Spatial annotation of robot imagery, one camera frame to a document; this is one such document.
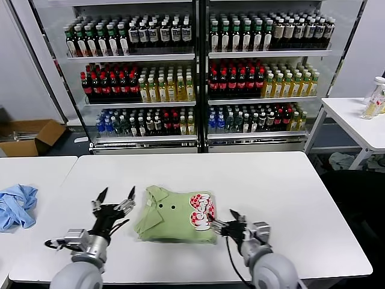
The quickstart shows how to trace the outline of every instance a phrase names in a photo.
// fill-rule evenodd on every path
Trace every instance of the table leg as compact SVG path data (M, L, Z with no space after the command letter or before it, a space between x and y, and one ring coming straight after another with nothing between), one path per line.
M315 120L312 131L310 132L309 138L307 139L305 147L303 149L305 154L308 155L310 150L312 149L315 138L317 137L319 130L321 129L322 124L324 123L326 115L327 115L327 112L325 111L325 108L322 107L318 113L317 119Z
M353 163L350 165L350 170L356 170L360 163L363 160L366 160L372 155L372 151L368 148L363 148L361 152L357 155L356 159L353 161Z

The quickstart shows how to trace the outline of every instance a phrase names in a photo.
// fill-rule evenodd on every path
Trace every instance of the crumpled blue fabric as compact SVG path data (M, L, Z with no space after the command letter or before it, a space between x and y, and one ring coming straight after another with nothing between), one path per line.
M26 212L35 207L36 193L36 188L20 184L0 191L0 232L5 232L13 224L29 228L36 223Z

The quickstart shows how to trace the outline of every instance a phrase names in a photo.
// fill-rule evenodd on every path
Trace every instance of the white wall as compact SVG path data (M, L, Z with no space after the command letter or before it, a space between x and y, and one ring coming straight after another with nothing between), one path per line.
M4 0L0 27L0 119L63 123Z
M384 0L368 0L330 96L365 97L385 70Z

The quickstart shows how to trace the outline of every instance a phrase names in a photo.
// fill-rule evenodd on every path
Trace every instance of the red printed logo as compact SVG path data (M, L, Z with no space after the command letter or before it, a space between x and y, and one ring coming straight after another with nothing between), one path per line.
M194 211L190 215L190 222L195 226L196 231L205 231L210 229L210 223L208 214L213 218L214 205L209 194L197 194L192 196L189 200L190 205L194 208Z

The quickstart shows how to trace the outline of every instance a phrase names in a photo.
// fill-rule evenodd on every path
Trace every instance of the cable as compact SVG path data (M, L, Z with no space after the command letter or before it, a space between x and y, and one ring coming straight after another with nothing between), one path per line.
M249 282L247 282L243 277L242 275L238 272L238 270L235 268L235 265L234 265L234 262L233 262L233 258L231 257L231 252L230 252L230 246L229 246L229 237L226 236L226 246L227 246L227 251L229 253L229 257L230 257L230 262L231 262L231 265L233 266L233 269L235 271L235 273L238 275L238 277L240 278L240 280L250 289L255 289L255 286L253 284L250 284Z

